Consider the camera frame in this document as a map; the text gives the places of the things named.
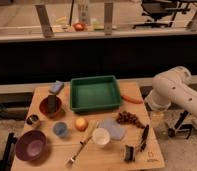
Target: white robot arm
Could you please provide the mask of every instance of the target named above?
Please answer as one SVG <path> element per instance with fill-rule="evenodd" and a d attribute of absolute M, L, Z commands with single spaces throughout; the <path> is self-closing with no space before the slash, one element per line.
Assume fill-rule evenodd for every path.
<path fill-rule="evenodd" d="M 190 79 L 190 71 L 182 66 L 162 72 L 153 78 L 145 101 L 154 111 L 167 110 L 173 102 L 197 118 L 197 91 L 187 86 Z"/>

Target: blue cup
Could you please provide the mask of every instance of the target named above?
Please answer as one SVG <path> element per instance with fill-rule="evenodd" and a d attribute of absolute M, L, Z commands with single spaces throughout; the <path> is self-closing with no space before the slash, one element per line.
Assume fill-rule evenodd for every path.
<path fill-rule="evenodd" d="M 53 126 L 53 132 L 60 138 L 64 138 L 68 134 L 67 124 L 64 122 L 57 122 Z"/>

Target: white container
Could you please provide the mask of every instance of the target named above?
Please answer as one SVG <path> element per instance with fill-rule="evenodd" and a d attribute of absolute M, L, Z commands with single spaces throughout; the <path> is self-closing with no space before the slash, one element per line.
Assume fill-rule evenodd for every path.
<path fill-rule="evenodd" d="M 93 131 L 92 139 L 96 145 L 103 148 L 110 142 L 110 134 L 104 128 L 97 128 Z"/>

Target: purple bowl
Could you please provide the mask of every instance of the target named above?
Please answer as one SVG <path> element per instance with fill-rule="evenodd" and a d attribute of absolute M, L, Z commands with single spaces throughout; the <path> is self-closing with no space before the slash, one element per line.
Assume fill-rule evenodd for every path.
<path fill-rule="evenodd" d="M 23 161 L 35 160 L 41 156 L 46 145 L 43 132 L 32 130 L 22 135 L 16 143 L 16 156 Z"/>

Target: carrot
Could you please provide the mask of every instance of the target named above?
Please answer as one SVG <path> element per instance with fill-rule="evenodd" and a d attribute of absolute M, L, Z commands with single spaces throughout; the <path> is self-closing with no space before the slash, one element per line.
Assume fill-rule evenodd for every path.
<path fill-rule="evenodd" d="M 130 103 L 133 103 L 133 104 L 142 104 L 143 101 L 142 100 L 138 100 L 138 99 L 134 99 L 134 98 L 131 98 L 129 96 L 126 96 L 126 95 L 121 95 L 121 98 L 127 102 L 130 102 Z"/>

